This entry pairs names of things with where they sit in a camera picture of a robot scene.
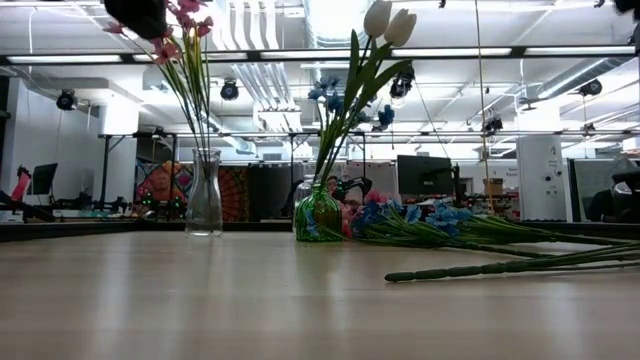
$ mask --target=green glass vase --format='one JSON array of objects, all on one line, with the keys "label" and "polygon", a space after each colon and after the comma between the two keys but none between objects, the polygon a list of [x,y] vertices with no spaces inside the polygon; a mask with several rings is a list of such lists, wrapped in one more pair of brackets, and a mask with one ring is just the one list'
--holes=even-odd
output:
[{"label": "green glass vase", "polygon": [[314,184],[311,195],[298,204],[294,216],[296,240],[342,241],[342,237],[336,235],[342,233],[342,211],[338,201],[329,195],[326,185]]}]

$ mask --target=glass vase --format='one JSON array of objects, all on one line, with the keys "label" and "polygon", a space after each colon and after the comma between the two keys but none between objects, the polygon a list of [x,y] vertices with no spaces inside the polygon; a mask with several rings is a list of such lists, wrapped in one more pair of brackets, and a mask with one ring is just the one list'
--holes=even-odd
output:
[{"label": "glass vase", "polygon": [[298,241],[342,241],[342,211],[326,185],[313,185],[311,195],[298,204],[294,222]]},{"label": "glass vase", "polygon": [[219,165],[220,150],[193,149],[193,183],[185,214],[185,231],[189,235],[222,235]]},{"label": "glass vase", "polygon": [[305,175],[304,182],[296,188],[296,191],[293,193],[293,232],[296,231],[296,209],[298,205],[302,202],[302,200],[306,199],[312,194],[311,188],[313,187],[313,175]]}]

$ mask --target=white tulip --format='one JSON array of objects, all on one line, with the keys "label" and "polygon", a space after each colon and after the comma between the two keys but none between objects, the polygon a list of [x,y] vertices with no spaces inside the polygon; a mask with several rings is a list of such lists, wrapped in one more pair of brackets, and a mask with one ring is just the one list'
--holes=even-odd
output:
[{"label": "white tulip", "polygon": [[387,31],[389,19],[391,18],[391,3],[388,1],[376,0],[364,17],[364,32],[376,39]]},{"label": "white tulip", "polygon": [[384,39],[395,47],[404,46],[409,41],[417,20],[416,15],[409,14],[407,9],[398,11],[384,33]]}]

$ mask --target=ceiling light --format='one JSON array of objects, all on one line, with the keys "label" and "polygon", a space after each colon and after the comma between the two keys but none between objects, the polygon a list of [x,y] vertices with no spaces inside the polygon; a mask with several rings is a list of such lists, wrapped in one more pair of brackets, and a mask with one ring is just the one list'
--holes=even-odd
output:
[{"label": "ceiling light", "polygon": [[315,69],[349,69],[348,63],[312,63],[312,64],[300,64],[300,69],[303,70],[315,70]]},{"label": "ceiling light", "polygon": [[28,55],[8,56],[7,60],[14,64],[66,64],[66,63],[119,63],[119,55]]},{"label": "ceiling light", "polygon": [[[505,56],[511,53],[511,48],[481,48],[482,56]],[[448,57],[448,56],[478,56],[478,49],[395,49],[391,51],[393,57]]]},{"label": "ceiling light", "polygon": [[305,51],[263,51],[261,57],[265,60],[315,60],[331,58],[349,58],[350,51],[345,49],[305,50]]},{"label": "ceiling light", "polygon": [[529,47],[524,52],[530,56],[545,55],[633,55],[633,46],[578,46],[578,47]]}]

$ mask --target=colorful tapestry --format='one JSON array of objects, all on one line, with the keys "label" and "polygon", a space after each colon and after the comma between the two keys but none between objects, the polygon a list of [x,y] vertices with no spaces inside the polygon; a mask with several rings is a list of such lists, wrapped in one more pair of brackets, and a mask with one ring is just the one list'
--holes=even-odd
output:
[{"label": "colorful tapestry", "polygon": [[[136,181],[136,202],[145,197],[157,201],[168,201],[171,185],[171,162],[162,165],[138,163]],[[193,185],[193,164],[175,164],[173,198],[183,203],[189,200]],[[221,167],[218,185],[222,197],[222,219],[224,222],[249,221],[248,171],[242,167]],[[143,204],[136,205],[138,214],[148,211]]]}]

